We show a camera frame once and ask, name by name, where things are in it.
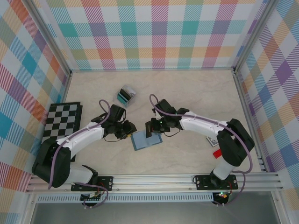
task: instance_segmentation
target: black mounting plate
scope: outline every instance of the black mounting plate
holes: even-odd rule
[[[226,178],[226,184],[223,184],[220,188],[216,188],[210,180],[210,175],[196,175],[193,178],[193,182],[196,184],[197,190],[230,190],[229,183],[232,186],[232,190],[238,189],[238,182],[235,175],[228,175]]]
[[[111,191],[112,186],[113,186],[113,177],[112,176],[98,176],[97,185],[103,186],[108,191]],[[80,184],[74,184],[71,186],[71,191],[98,191],[98,189],[94,188],[94,187],[82,186]]]

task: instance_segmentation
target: marble surface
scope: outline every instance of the marble surface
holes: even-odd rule
[[[247,126],[230,71],[181,70],[74,73],[66,101],[80,101],[83,105],[81,128],[102,114],[98,101],[105,99],[112,104],[114,94],[125,84],[137,92],[135,102],[127,108],[127,119],[137,130],[145,129],[145,122],[154,117],[149,102],[151,93],[176,109],[188,108],[218,120],[236,118]],[[76,162],[101,175],[210,173],[219,162],[212,155],[218,147],[212,148],[206,137],[198,133],[181,131],[171,138],[162,138],[162,144],[139,151],[134,151],[130,138],[112,143],[99,140],[81,150]],[[260,172],[255,150],[251,155],[252,172]],[[248,167],[246,159],[239,168],[245,171]]]

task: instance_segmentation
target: vent grille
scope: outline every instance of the vent grille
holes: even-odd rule
[[[100,200],[88,199],[90,202]],[[211,202],[212,193],[160,193],[160,194],[109,194],[105,203],[138,203],[138,202]],[[81,203],[79,194],[40,195],[37,203]]]

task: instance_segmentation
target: purple cable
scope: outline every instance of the purple cable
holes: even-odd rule
[[[108,103],[106,100],[101,99],[101,100],[99,101],[99,105],[100,105],[100,107],[101,107],[102,109],[103,109],[103,107],[102,107],[102,105],[101,105],[101,102],[104,102],[105,104],[107,104],[107,106],[108,106],[108,113],[107,113],[106,117],[105,117],[100,123],[98,123],[98,124],[96,124],[96,125],[94,125],[94,126],[91,126],[91,127],[89,128],[89,130],[91,130],[91,129],[95,128],[95,127],[100,126],[100,125],[103,124],[103,123],[109,118],[109,116],[110,116],[110,105],[109,105],[109,103]],[[56,152],[54,153],[54,156],[53,156],[52,165],[51,165],[50,181],[49,181],[49,185],[48,185],[48,189],[49,189],[49,190],[50,190],[51,187],[52,187],[53,177],[54,177],[54,167],[55,167],[55,162],[56,162],[56,158],[57,158],[57,155],[58,155],[59,150],[60,150],[60,149],[62,148],[62,146],[67,142],[67,140],[71,140],[72,138],[74,138],[75,136],[77,136],[78,134],[80,134],[80,133],[82,133],[82,132],[84,132],[84,131],[86,131],[86,130],[88,130],[88,129],[87,129],[87,128],[84,128],[84,129],[81,129],[81,130],[79,130],[79,131],[73,133],[73,134],[72,134],[71,136],[69,136],[65,141],[63,141],[63,142],[61,143],[61,145],[58,146],[58,148],[56,149]]]
[[[93,185],[93,184],[87,184],[87,183],[76,183],[76,184],[79,184],[79,185],[82,185],[82,186],[88,186],[88,187],[100,188],[100,189],[106,191],[106,193],[107,193],[107,194],[106,194],[106,197],[104,198],[104,200],[103,200],[102,202],[99,202],[99,203],[97,203],[96,205],[94,205],[94,206],[92,206],[92,207],[89,207],[89,206],[87,206],[87,205],[85,204],[85,201],[86,201],[86,199],[85,199],[85,200],[83,201],[83,205],[85,206],[85,208],[93,209],[93,208],[99,207],[100,205],[102,205],[102,204],[108,199],[108,195],[109,195],[108,190],[107,190],[106,188],[102,187],[102,186]]]
[[[232,203],[232,202],[233,202],[235,199],[237,199],[237,198],[240,196],[240,194],[243,192],[243,190],[244,190],[244,188],[245,188],[245,182],[246,182],[245,174],[250,173],[250,172],[252,171],[252,167],[253,167],[253,163],[252,163],[252,158],[251,158],[250,152],[249,152],[249,150],[247,149],[247,147],[246,147],[245,143],[243,142],[243,140],[242,140],[242,139],[237,135],[237,133],[235,133],[231,128],[229,128],[229,127],[227,127],[227,126],[225,126],[225,125],[223,125],[223,124],[217,123],[216,121],[210,120],[210,119],[208,119],[208,118],[204,118],[204,117],[200,117],[200,116],[195,116],[195,117],[194,117],[194,116],[192,116],[192,115],[188,115],[188,114],[173,114],[173,113],[166,113],[166,112],[160,110],[159,108],[157,108],[157,107],[155,106],[155,104],[153,103],[153,101],[152,101],[152,99],[151,99],[152,97],[154,97],[154,98],[156,99],[156,101],[159,102],[158,98],[157,98],[154,94],[150,94],[150,96],[149,96],[149,101],[150,101],[150,103],[152,104],[152,106],[154,107],[154,109],[155,109],[156,111],[158,111],[158,112],[160,112],[160,113],[162,113],[162,114],[165,114],[165,115],[167,115],[167,116],[187,117],[187,118],[193,118],[193,119],[199,119],[199,120],[207,121],[207,122],[212,123],[212,124],[214,124],[214,125],[219,125],[220,127],[225,128],[226,130],[228,130],[229,132],[231,132],[231,133],[235,136],[235,138],[238,139],[238,141],[241,143],[242,147],[244,148],[244,150],[245,150],[245,152],[246,152],[246,154],[247,154],[247,156],[248,156],[248,158],[249,158],[249,164],[250,164],[250,165],[249,165],[249,169],[248,169],[247,171],[241,171],[241,170],[232,171],[232,173],[243,174],[243,177],[244,177],[243,185],[242,185],[242,188],[241,188],[240,192],[237,194],[237,196],[236,196],[232,201],[228,202],[227,204]]]

